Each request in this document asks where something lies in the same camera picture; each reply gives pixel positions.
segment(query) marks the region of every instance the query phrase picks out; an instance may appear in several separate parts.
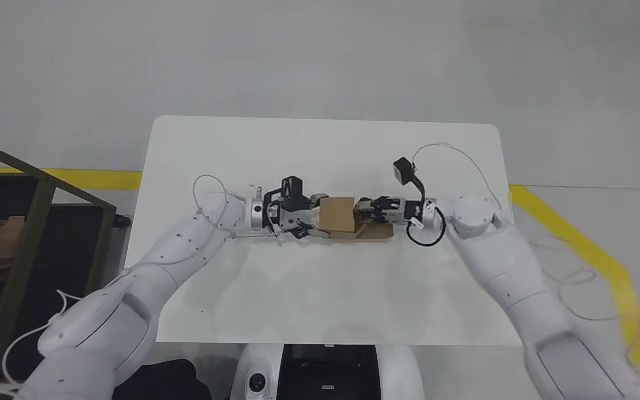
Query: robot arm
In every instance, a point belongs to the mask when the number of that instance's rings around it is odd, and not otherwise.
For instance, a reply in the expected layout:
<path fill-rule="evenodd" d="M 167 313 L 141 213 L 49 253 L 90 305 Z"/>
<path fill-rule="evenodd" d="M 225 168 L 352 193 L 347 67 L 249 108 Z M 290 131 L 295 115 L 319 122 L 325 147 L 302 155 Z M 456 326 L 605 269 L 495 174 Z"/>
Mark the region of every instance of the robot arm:
<path fill-rule="evenodd" d="M 640 398 L 626 360 L 590 343 L 568 321 L 515 225 L 473 197 L 459 199 L 448 219 L 448 236 L 471 275 L 518 332 L 525 367 L 543 399 Z"/>
<path fill-rule="evenodd" d="M 49 326 L 38 341 L 44 360 L 20 397 L 111 398 L 113 388 L 144 363 L 167 300 L 244 221 L 245 203 L 236 196 L 210 193 L 204 204 L 202 213 L 178 222 L 140 262 Z"/>

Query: yellow tape line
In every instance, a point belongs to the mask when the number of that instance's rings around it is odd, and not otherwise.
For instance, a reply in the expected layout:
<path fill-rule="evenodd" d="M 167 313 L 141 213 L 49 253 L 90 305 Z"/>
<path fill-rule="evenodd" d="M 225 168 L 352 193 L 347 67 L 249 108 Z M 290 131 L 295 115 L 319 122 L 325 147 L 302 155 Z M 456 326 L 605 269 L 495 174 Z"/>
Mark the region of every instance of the yellow tape line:
<path fill-rule="evenodd" d="M 43 171 L 81 189 L 138 190 L 142 180 L 140 171 L 105 171 L 90 169 L 43 168 Z M 14 168 L 0 168 L 0 173 L 20 172 Z"/>
<path fill-rule="evenodd" d="M 640 346 L 634 343 L 638 329 L 638 303 L 627 268 L 574 228 L 526 187 L 510 185 L 510 191 L 514 204 L 529 213 L 553 235 L 565 241 L 578 256 L 609 282 L 618 315 L 623 316 L 620 318 L 622 335 L 627 346 L 635 347 L 631 351 L 631 358 L 635 364 L 640 365 Z"/>
<path fill-rule="evenodd" d="M 140 171 L 46 168 L 44 171 L 82 189 L 138 190 L 142 180 Z M 0 173 L 14 172 L 18 171 L 13 168 L 0 168 Z M 618 314 L 629 316 L 620 319 L 623 337 L 628 346 L 633 344 L 638 328 L 638 306 L 629 271 L 526 187 L 510 185 L 510 190 L 513 203 L 529 213 L 553 235 L 565 241 L 576 254 L 609 282 Z M 640 365 L 640 346 L 635 347 L 632 358 L 636 364 Z"/>

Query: white tabletop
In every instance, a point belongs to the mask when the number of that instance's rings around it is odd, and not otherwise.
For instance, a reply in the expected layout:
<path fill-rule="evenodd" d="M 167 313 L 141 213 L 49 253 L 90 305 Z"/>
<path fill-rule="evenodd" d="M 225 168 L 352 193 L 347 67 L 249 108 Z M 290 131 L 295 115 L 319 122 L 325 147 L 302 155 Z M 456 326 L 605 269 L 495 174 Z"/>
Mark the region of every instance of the white tabletop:
<path fill-rule="evenodd" d="M 399 195 L 392 163 L 448 142 L 475 159 L 510 213 L 496 128 L 490 125 L 261 118 L 158 118 L 138 195 L 126 266 L 195 210 L 194 178 L 214 174 L 251 195 L 296 175 L 307 195 Z M 429 196 L 487 194 L 473 165 L 431 147 L 416 159 Z M 217 189 L 215 182 L 202 182 Z M 169 300 L 158 341 L 519 345 L 502 310 L 443 240 L 413 245 L 401 230 L 383 243 L 237 239 Z"/>

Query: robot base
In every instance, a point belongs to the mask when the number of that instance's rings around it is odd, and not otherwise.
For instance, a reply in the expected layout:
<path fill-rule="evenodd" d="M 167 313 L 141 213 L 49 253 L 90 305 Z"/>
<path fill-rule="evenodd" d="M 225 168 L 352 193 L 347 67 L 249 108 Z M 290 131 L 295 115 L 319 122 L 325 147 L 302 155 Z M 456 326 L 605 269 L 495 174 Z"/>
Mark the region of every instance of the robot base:
<path fill-rule="evenodd" d="M 230 400 L 424 400 L 418 363 L 402 345 L 249 344 Z"/>

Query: brown cardboard box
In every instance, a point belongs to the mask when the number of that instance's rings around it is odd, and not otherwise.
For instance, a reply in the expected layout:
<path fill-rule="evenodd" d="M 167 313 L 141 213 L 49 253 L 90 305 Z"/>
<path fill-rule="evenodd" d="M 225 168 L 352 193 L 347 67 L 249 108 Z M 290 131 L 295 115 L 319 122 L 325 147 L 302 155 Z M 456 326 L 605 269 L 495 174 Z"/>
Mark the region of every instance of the brown cardboard box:
<path fill-rule="evenodd" d="M 23 227 L 24 217 L 21 216 L 9 217 L 7 221 L 0 221 L 0 260 L 13 258 Z"/>
<path fill-rule="evenodd" d="M 353 213 L 353 197 L 327 197 L 320 200 L 318 228 L 332 239 L 380 240 L 393 237 L 391 224 L 363 223 Z"/>

